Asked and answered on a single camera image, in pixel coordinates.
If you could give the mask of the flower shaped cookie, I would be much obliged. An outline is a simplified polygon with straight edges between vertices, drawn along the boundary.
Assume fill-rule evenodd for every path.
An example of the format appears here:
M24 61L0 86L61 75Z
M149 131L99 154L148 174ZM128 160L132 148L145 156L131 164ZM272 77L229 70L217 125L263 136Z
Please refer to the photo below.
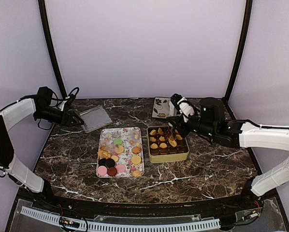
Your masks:
M163 131L162 128L158 128L158 134L159 134L159 135L163 135L163 134L164 134L164 131Z

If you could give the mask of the floral cookie tray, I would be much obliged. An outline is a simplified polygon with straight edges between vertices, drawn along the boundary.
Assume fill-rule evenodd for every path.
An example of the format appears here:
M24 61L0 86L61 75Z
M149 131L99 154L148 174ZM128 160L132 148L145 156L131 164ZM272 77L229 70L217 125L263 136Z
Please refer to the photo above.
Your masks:
M113 143L115 138L121 138L123 141L122 145L115 145ZM125 172L117 173L117 175L113 177L108 174L99 176L97 173L99 167L98 161L103 158L113 159L116 162L115 167L118 164L125 165ZM132 176L132 172L136 170L140 171L142 175L145 173L141 129L139 127L103 129L100 134L99 149L97 152L97 177L134 177Z

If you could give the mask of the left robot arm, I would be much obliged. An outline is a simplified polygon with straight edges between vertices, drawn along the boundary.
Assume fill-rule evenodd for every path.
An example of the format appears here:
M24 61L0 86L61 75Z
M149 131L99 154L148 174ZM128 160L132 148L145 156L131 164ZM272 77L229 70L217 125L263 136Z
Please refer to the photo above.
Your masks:
M60 99L50 88L40 87L37 94L26 95L0 110L0 177L7 175L16 184L40 195L39 203L48 211L58 207L58 200L52 196L50 183L20 160L20 145L28 144L24 141L27 136L21 132L17 139L12 129L29 117L36 122L45 120L65 127L83 125L83 119L71 108L78 92L79 88L75 87Z

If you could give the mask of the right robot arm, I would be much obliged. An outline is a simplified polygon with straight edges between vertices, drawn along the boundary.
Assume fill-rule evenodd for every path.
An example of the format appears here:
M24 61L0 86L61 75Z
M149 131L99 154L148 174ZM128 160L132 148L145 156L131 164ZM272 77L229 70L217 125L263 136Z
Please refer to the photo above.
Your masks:
M171 96L171 104L177 116L167 118L170 126L182 137L190 132L207 140L230 148L270 148L289 152L289 126L259 125L251 120L226 120L221 100L201 99L197 109L179 94ZM248 209L258 198L289 181L289 157L264 174L247 180L236 205Z

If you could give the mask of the silver tin lid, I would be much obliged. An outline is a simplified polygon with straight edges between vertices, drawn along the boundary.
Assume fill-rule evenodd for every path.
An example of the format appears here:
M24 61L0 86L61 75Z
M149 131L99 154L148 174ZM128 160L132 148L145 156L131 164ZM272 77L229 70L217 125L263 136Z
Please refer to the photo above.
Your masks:
M113 123L113 119L104 106L86 110L80 113L80 117L84 121L81 127L85 133L90 133Z

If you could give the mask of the gold cookie tin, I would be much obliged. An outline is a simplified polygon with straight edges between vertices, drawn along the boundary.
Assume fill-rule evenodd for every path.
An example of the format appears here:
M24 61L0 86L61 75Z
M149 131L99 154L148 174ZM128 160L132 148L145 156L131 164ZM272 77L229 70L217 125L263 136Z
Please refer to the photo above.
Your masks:
M163 129L163 135L158 134L158 128ZM175 140L173 141L173 144L176 146L171 146L166 134L168 128L169 126L155 126L147 128L148 153L151 163L184 161L188 157L190 148L187 140L185 138L182 141ZM149 134L152 130L157 131L155 136ZM150 146L153 143L156 143L159 147L157 149L151 149Z

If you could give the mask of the square floral plate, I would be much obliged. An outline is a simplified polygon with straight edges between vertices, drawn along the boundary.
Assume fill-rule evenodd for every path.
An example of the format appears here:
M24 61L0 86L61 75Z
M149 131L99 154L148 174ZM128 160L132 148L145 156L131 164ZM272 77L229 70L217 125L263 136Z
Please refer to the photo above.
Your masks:
M171 98L155 97L152 118L166 119L169 116L176 116L177 110L171 102Z

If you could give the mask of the dotted round yellow biscuit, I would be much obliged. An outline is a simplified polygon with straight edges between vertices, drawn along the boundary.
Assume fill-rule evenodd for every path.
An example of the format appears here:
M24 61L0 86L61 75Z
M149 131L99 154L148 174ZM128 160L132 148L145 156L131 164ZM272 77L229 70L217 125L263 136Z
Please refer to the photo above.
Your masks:
M150 148L151 149L157 149L159 146L156 143L151 144Z

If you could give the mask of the green sandwich cookie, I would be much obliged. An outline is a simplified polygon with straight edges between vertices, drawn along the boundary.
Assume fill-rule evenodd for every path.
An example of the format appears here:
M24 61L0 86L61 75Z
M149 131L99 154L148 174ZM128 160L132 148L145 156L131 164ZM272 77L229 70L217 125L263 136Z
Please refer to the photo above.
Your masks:
M121 138L115 138L115 139L113 140L113 143L114 143L115 145L122 145L123 141L122 141Z

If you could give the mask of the black sandwich cookie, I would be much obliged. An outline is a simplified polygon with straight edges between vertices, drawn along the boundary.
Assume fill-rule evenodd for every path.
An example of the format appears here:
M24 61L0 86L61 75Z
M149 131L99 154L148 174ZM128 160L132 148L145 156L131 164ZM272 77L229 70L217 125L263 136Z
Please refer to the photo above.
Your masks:
M99 165L99 166L105 166L106 160L107 160L107 159L105 159L105 158L100 159L100 160L98 161L98 165Z
M113 159L106 159L104 165L107 169L110 169L110 168L115 167L116 162Z

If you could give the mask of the pink sandwich cookie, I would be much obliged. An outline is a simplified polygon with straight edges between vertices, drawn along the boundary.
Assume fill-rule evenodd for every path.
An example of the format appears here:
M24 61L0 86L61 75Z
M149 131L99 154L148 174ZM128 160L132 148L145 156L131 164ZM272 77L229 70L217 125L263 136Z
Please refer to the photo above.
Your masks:
M125 170L126 170L126 166L123 165L123 164L118 164L118 165L116 166L116 170L117 170L117 172L118 172L119 174L120 174L120 173L124 173Z
M99 176L105 176L108 173L108 169L105 166L99 166L97 169L97 173Z

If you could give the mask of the brown chocolate cookie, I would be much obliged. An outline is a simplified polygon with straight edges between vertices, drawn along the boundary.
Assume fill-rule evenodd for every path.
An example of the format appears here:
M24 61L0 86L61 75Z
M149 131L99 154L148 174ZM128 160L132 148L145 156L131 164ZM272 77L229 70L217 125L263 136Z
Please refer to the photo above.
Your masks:
M107 174L111 177L116 176L117 175L117 169L116 167L111 167L108 169Z

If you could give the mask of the swirl butter cookie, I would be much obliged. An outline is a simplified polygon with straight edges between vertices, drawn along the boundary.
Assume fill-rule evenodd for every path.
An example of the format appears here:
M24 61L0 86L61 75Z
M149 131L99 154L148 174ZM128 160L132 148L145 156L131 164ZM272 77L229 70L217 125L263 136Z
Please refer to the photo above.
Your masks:
M142 175L141 172L138 170L132 172L132 176L134 177L140 177L141 175Z

